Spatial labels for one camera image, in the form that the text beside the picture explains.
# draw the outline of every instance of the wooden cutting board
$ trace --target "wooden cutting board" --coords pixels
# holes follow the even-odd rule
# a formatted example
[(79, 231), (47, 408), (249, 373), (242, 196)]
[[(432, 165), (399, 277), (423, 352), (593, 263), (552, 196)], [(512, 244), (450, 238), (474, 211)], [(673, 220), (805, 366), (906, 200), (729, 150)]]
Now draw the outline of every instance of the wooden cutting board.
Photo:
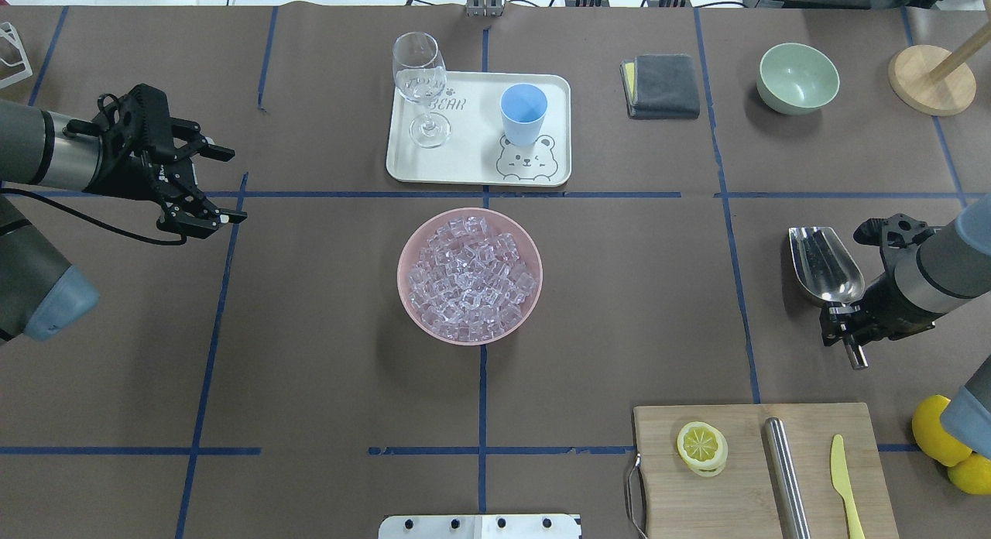
[[(677, 405), (633, 409), (636, 446), (651, 539), (768, 539), (782, 537), (763, 425), (785, 424), (808, 531), (814, 539), (847, 537), (842, 498), (829, 478), (833, 434), (843, 434), (846, 464), (860, 522), (868, 539), (898, 539), (881, 458), (863, 403)], [(679, 430), (691, 421), (718, 428), (729, 444), (721, 475), (702, 478), (675, 450)]]

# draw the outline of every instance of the power strip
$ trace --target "power strip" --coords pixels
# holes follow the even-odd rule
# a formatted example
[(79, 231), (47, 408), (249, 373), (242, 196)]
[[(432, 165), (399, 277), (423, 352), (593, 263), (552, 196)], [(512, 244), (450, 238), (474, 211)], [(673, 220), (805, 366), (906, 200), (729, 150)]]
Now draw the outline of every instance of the power strip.
[(598, 5), (591, 5), (591, 4), (580, 5), (578, 3), (579, 3), (579, 0), (564, 0), (564, 5), (565, 6), (581, 7), (582, 9), (587, 9), (588, 7), (591, 7), (591, 6), (609, 6), (609, 0), (602, 0), (602, 4), (598, 4)]
[[(661, 0), (647, 0), (647, 4), (645, 4), (644, 6), (648, 7), (648, 9), (679, 9), (680, 8), (680, 7), (670, 7), (670, 6), (658, 6), (660, 5), (660, 3)], [(691, 9), (691, 0), (684, 0), (684, 8)]]

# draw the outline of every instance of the metal scoop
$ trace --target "metal scoop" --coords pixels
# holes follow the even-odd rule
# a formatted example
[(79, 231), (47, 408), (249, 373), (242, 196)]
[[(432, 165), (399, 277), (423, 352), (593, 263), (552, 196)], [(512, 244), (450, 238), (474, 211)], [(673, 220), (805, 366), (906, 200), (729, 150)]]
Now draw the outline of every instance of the metal scoop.
[[(864, 277), (832, 228), (790, 228), (792, 263), (799, 283), (814, 298), (825, 302), (824, 313), (849, 313), (851, 303), (864, 293)], [(866, 369), (867, 358), (853, 335), (844, 334), (843, 345), (853, 369)]]

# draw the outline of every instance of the wooden rod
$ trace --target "wooden rod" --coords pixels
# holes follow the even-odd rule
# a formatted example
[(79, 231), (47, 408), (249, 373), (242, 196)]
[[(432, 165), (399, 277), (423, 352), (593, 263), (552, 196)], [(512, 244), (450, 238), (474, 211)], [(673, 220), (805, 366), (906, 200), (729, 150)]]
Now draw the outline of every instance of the wooden rod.
[(970, 36), (967, 41), (963, 42), (957, 50), (949, 54), (948, 58), (942, 60), (935, 69), (930, 72), (930, 80), (941, 81), (945, 77), (949, 76), (956, 67), (959, 67), (963, 63), (970, 59), (977, 50), (984, 47), (989, 41), (991, 41), (991, 21), (977, 30), (974, 35)]

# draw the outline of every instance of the wooden stand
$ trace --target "wooden stand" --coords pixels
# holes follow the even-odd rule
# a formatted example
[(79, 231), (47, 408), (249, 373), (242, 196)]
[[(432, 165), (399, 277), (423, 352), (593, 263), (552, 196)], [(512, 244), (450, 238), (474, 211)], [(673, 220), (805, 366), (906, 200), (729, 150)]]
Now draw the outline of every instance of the wooden stand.
[[(991, 0), (984, 0), (991, 16)], [(955, 52), (913, 45), (888, 63), (888, 80), (902, 101), (929, 115), (956, 115), (974, 101), (977, 80), (964, 62), (991, 41), (991, 21)]]

